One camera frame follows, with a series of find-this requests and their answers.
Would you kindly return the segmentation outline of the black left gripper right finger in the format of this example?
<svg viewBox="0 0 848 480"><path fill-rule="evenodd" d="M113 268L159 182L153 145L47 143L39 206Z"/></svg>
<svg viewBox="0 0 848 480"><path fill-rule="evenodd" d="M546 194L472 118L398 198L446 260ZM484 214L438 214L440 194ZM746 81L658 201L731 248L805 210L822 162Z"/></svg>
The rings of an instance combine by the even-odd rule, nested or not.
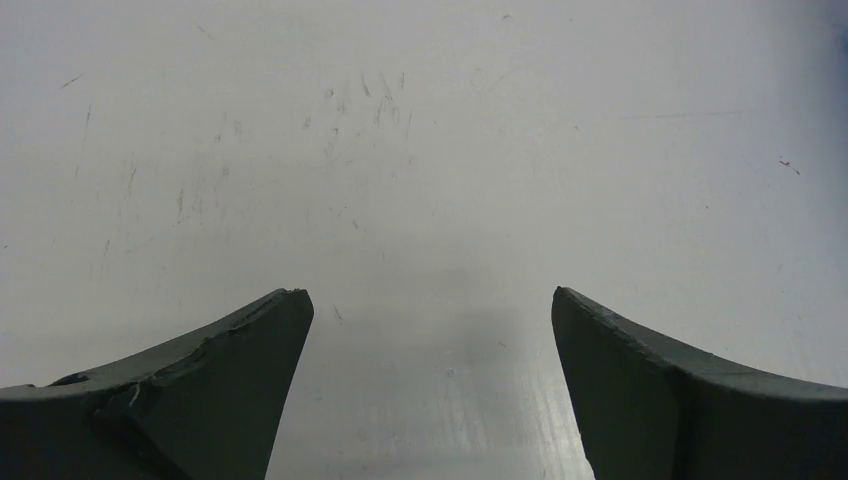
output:
<svg viewBox="0 0 848 480"><path fill-rule="evenodd" d="M598 479L843 479L847 392L748 367L560 287L551 323Z"/></svg>

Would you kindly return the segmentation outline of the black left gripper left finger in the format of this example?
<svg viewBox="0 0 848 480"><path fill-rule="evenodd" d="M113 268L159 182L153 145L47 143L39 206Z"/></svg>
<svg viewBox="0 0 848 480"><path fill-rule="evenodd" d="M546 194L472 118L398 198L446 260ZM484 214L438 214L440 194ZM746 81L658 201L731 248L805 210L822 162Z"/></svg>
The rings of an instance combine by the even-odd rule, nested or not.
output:
<svg viewBox="0 0 848 480"><path fill-rule="evenodd" d="M262 479L314 307L275 290L126 358L1 391L5 479Z"/></svg>

